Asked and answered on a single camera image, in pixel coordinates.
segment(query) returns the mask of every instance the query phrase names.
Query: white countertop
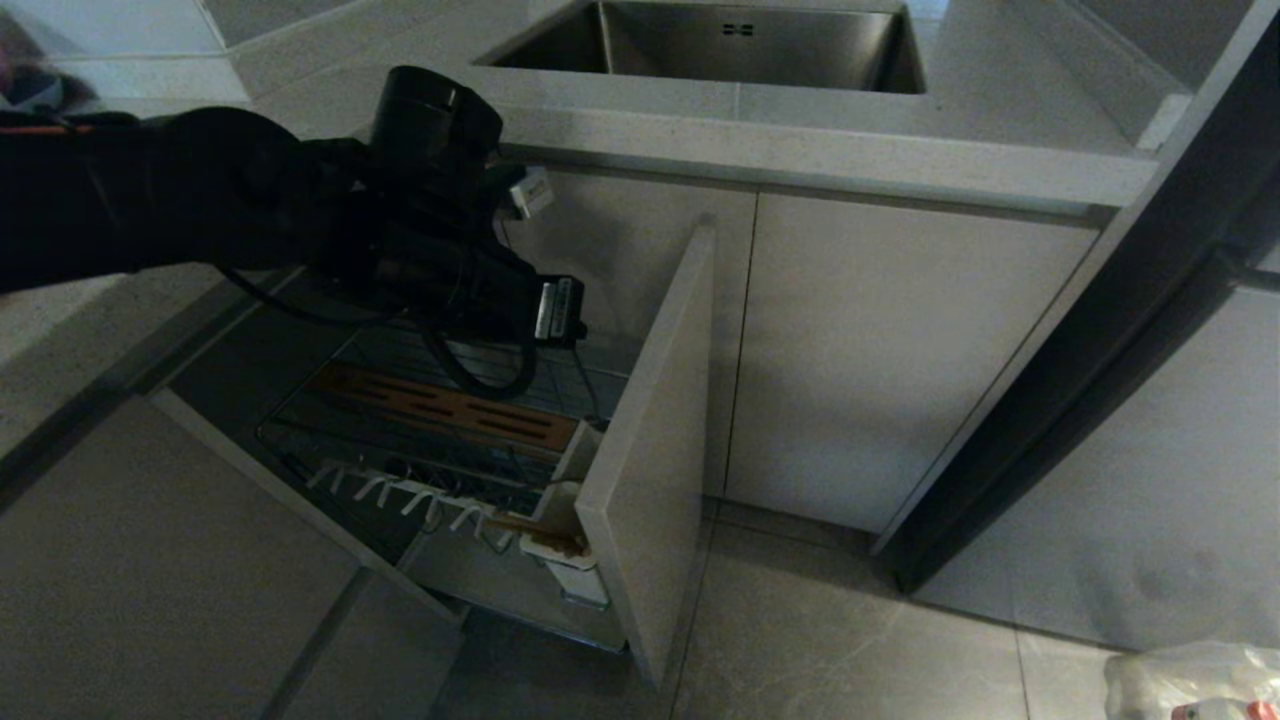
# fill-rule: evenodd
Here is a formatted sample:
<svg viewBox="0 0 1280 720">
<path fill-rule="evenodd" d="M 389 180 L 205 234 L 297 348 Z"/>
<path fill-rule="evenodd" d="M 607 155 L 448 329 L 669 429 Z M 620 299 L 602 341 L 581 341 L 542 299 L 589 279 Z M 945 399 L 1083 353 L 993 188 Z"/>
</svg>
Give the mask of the white countertop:
<svg viewBox="0 0 1280 720">
<path fill-rule="evenodd" d="M 1002 0 L 908 0 L 927 92 L 892 95 L 474 64 L 573 0 L 454 0 L 260 97 L 307 137 L 366 127 L 385 73 L 416 64 L 476 90 L 508 145 L 632 167 L 908 196 L 1124 206 L 1156 170 Z M 893 9 L 878 0 L 735 0 Z"/>
</svg>

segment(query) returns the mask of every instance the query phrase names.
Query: white plastic bag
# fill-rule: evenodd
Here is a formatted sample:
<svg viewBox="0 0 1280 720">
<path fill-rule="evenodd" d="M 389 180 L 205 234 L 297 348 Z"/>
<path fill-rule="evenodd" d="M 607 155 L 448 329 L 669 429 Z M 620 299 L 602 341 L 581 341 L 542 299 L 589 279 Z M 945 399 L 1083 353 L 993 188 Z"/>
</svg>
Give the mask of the white plastic bag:
<svg viewBox="0 0 1280 720">
<path fill-rule="evenodd" d="M 1213 698 L 1280 705 L 1280 651 L 1193 643 L 1107 660 L 1107 720 L 1169 720 Z"/>
</svg>

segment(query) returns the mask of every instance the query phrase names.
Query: floor tile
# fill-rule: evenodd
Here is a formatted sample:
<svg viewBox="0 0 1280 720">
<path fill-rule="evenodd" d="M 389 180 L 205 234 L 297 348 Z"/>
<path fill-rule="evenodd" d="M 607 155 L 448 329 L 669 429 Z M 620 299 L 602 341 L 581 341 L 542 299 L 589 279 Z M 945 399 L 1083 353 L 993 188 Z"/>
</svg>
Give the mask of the floor tile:
<svg viewBox="0 0 1280 720">
<path fill-rule="evenodd" d="M 1114 652 L 1018 630 L 1030 720 L 1105 720 L 1102 667 Z"/>
<path fill-rule="evenodd" d="M 516 620 L 476 610 L 466 642 L 430 717 L 433 720 L 667 720 L 676 697 L 684 651 L 698 606 L 713 524 L 703 523 L 690 573 L 672 666 L 653 688 L 631 655 L 613 655 L 552 635 Z"/>
<path fill-rule="evenodd" d="M 728 525 L 749 528 L 810 544 L 847 550 L 859 555 L 865 553 L 867 548 L 870 547 L 870 536 L 861 530 L 773 512 L 772 510 L 740 505 L 737 502 L 722 502 L 717 520 Z"/>
<path fill-rule="evenodd" d="M 1012 629 L 902 602 L 865 557 L 718 524 L 673 717 L 1027 720 L 1027 707 Z"/>
</svg>

